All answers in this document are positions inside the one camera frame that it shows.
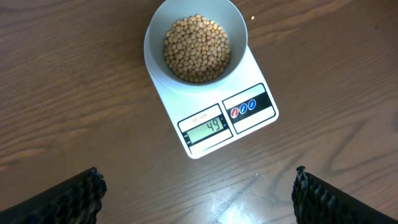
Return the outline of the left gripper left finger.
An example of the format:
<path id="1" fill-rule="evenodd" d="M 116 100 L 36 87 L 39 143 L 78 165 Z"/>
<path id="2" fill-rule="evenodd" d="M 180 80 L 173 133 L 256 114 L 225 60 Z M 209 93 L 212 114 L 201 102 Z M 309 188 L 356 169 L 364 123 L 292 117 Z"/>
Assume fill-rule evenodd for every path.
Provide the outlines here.
<path id="1" fill-rule="evenodd" d="M 106 191 L 103 175 L 92 167 L 1 211 L 1 223 L 95 224 Z"/>

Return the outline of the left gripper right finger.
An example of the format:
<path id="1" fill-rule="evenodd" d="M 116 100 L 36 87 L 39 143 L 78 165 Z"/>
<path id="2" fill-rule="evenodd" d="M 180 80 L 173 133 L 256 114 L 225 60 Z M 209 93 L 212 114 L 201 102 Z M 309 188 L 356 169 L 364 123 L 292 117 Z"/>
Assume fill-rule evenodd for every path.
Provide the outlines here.
<path id="1" fill-rule="evenodd" d="M 393 219 L 340 189 L 296 168 L 292 202 L 299 224 L 397 224 Z"/>

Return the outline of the white digital kitchen scale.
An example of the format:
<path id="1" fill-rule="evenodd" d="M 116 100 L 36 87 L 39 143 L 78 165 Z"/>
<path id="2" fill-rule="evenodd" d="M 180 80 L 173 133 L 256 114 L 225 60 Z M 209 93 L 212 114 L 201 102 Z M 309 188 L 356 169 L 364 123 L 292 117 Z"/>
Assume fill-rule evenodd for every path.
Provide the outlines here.
<path id="1" fill-rule="evenodd" d="M 199 86 L 172 78 L 150 52 L 150 35 L 144 39 L 144 59 L 187 155 L 201 158 L 246 136 L 279 117 L 279 110 L 249 48 L 235 71 L 213 83 Z"/>

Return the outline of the soybeans in bowl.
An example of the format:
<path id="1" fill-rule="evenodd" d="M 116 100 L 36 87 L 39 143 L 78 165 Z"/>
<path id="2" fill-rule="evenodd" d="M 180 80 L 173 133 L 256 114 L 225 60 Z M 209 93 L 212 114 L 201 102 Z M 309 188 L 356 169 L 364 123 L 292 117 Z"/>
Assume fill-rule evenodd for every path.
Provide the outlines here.
<path id="1" fill-rule="evenodd" d="M 230 63 L 228 35 L 214 20 L 200 14 L 184 17 L 165 33 L 164 59 L 182 81 L 213 81 L 225 73 Z"/>

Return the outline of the grey round bowl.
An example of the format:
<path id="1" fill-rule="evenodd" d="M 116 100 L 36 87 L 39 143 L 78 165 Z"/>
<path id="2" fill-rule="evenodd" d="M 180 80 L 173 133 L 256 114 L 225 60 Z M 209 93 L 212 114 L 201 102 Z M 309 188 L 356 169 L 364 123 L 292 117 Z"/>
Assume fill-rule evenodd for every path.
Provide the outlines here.
<path id="1" fill-rule="evenodd" d="M 208 83 L 189 83 L 179 79 L 167 65 L 164 57 L 164 40 L 172 23 L 184 17 L 199 14 L 217 22 L 226 31 L 231 47 L 229 65 L 218 78 Z M 144 58 L 147 71 L 163 86 L 177 90 L 189 88 L 204 90 L 228 80 L 242 62 L 247 51 L 248 31 L 239 9 L 229 0 L 166 0 L 153 15 L 144 41 Z"/>

